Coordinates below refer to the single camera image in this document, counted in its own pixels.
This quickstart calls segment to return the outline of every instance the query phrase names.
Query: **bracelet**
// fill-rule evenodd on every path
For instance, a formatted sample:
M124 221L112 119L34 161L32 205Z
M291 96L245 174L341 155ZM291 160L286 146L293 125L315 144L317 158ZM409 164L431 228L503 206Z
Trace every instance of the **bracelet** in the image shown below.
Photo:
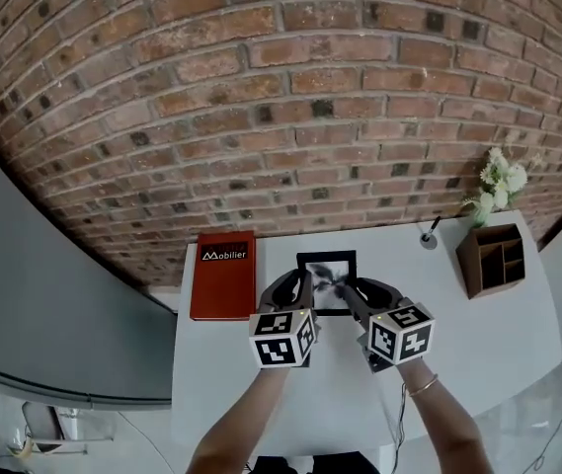
M417 391L413 391L412 393L410 393L410 390L408 390L408 395L410 395L411 397L416 397L417 395L419 395L420 393L423 393L424 391L426 391L428 388L430 388L433 384L435 384L437 381L439 380L439 375L435 374L435 376L430 380L430 382L428 384L426 384L423 388L418 389Z

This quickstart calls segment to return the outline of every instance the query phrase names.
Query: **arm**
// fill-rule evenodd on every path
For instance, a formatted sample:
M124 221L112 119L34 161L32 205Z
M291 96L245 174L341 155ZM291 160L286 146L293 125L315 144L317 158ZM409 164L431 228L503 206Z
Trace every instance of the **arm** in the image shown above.
M240 474L281 397L288 374L288 368L261 370L203 437L187 474Z
M434 377L420 358L397 368L410 393L423 388ZM440 381L413 400L439 457L442 474L493 472L478 427Z

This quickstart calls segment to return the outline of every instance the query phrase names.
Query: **red book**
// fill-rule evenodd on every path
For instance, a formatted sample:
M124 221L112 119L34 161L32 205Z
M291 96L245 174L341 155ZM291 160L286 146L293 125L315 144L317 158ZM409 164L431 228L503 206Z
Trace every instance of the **red book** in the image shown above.
M254 232L198 236L191 319L249 320L256 312Z

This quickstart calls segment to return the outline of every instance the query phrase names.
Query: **wooden box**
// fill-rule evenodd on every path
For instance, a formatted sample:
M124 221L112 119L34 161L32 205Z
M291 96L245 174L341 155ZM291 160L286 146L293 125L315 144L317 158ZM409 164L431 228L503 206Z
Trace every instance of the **wooden box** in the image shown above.
M456 255L469 298L508 289L525 278L522 237L514 224L472 228Z

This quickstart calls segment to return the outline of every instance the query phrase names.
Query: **picture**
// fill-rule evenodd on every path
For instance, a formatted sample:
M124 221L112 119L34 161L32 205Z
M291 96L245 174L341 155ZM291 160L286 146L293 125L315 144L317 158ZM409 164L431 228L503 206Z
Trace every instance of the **picture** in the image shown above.
M351 314L343 298L347 283L355 283L357 263L355 251L298 253L298 268L311 273L313 308L320 316Z

